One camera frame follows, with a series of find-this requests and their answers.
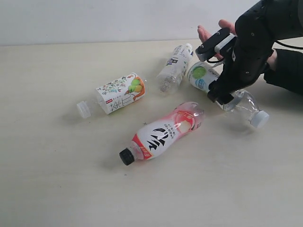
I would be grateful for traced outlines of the person's open bare hand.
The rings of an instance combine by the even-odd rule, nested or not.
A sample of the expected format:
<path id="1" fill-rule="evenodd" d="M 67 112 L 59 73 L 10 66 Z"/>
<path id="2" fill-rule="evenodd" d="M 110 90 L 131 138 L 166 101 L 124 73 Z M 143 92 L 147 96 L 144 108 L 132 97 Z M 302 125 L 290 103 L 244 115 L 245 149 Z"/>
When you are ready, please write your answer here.
<path id="1" fill-rule="evenodd" d="M 229 28 L 230 31 L 235 35 L 235 26 L 233 23 L 225 20 L 225 19 L 220 19 L 218 22 L 218 25 L 220 28 Z M 209 39 L 212 35 L 201 25 L 197 27 L 197 32 L 199 35 L 199 39 L 201 42 L 205 42 L 207 39 Z M 267 59 L 267 63 L 269 65 L 269 68 L 273 71 L 276 70 L 276 64 L 277 64 L 277 52 L 275 49 L 272 50 L 271 56 Z"/>

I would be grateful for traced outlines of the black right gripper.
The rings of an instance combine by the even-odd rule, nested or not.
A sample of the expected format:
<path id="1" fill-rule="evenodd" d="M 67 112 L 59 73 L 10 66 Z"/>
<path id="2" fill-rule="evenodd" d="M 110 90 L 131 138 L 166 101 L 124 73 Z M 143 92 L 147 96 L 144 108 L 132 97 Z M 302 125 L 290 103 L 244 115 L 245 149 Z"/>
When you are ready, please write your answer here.
<path id="1" fill-rule="evenodd" d="M 212 102 L 228 104 L 235 98 L 236 90 L 256 82 L 272 54 L 274 19 L 275 12 L 266 10 L 246 12 L 236 20 L 235 60 L 223 69 L 219 79 L 209 85 L 207 97 Z"/>

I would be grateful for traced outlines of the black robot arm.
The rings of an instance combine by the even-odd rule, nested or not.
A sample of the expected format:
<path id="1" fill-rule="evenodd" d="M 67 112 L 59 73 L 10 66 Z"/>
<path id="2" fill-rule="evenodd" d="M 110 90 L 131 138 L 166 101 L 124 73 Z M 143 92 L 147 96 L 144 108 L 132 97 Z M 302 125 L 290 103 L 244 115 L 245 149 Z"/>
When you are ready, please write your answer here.
<path id="1" fill-rule="evenodd" d="M 231 94 L 254 84 L 266 68 L 273 44 L 303 35 L 301 0 L 260 0 L 235 22 L 236 35 L 214 47 L 223 56 L 219 78 L 209 85 L 208 98 L 226 104 Z"/>

